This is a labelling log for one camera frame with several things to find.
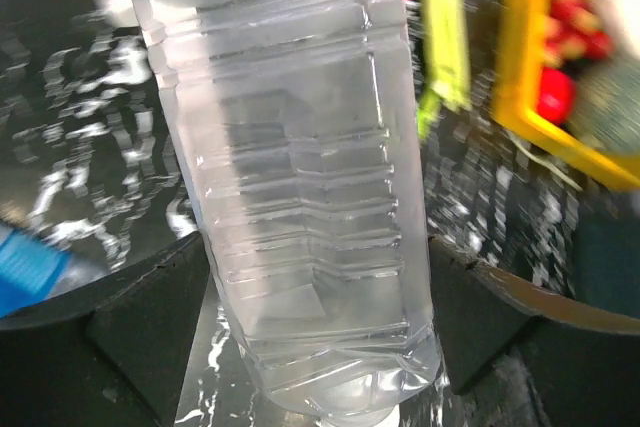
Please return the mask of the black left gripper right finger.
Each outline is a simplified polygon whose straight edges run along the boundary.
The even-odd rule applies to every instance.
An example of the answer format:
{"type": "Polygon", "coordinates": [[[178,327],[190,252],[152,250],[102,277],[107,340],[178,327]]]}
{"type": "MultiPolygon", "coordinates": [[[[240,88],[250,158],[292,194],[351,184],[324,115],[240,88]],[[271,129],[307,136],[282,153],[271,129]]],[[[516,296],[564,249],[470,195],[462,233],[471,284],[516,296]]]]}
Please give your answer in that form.
{"type": "Polygon", "coordinates": [[[472,426],[636,426],[639,322],[429,239],[434,323],[472,426]]]}

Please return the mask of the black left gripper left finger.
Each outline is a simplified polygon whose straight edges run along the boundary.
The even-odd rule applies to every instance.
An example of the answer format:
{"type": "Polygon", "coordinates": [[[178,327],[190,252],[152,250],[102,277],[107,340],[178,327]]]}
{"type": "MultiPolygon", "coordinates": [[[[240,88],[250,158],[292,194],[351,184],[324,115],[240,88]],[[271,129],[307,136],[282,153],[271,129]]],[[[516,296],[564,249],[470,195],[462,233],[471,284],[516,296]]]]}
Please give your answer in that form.
{"type": "Polygon", "coordinates": [[[194,232],[3,318],[2,425],[173,425],[209,274],[194,232]]]}

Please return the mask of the blue label crushed bottle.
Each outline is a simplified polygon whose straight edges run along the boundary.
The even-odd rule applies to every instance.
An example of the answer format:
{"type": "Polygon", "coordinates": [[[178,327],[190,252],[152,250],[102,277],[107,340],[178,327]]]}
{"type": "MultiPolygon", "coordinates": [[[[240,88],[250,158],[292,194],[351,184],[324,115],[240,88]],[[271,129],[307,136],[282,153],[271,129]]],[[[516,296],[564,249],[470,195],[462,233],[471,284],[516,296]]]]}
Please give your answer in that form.
{"type": "Polygon", "coordinates": [[[1,223],[1,317],[108,276],[104,265],[78,257],[1,223]]]}

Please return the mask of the large clear square bottle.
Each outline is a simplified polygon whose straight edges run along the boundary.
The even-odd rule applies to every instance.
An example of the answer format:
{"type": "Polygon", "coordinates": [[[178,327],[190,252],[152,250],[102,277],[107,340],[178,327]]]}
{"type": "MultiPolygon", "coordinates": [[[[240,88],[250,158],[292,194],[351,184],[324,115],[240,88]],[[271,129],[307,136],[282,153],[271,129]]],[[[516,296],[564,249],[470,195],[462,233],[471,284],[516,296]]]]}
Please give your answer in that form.
{"type": "Polygon", "coordinates": [[[436,378],[403,0],[132,0],[253,382],[395,426],[436,378]]]}

